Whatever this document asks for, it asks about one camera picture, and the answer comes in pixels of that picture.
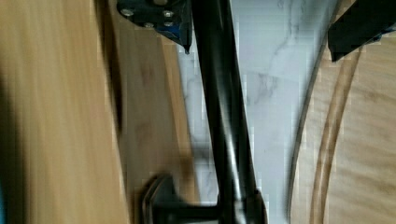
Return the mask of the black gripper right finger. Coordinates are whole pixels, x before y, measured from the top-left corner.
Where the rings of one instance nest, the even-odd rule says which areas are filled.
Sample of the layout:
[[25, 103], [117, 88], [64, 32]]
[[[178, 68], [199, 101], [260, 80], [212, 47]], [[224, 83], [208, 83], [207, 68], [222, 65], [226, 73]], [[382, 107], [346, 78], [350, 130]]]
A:
[[395, 8], [396, 0], [356, 0], [328, 30], [332, 61], [394, 32]]

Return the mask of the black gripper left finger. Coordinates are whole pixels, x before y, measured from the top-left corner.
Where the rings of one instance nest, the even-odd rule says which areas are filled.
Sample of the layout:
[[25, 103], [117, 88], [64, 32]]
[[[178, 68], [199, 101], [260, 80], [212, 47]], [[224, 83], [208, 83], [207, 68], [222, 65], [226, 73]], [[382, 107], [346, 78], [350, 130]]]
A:
[[191, 0], [117, 0], [117, 10], [126, 20], [154, 29], [190, 53]]

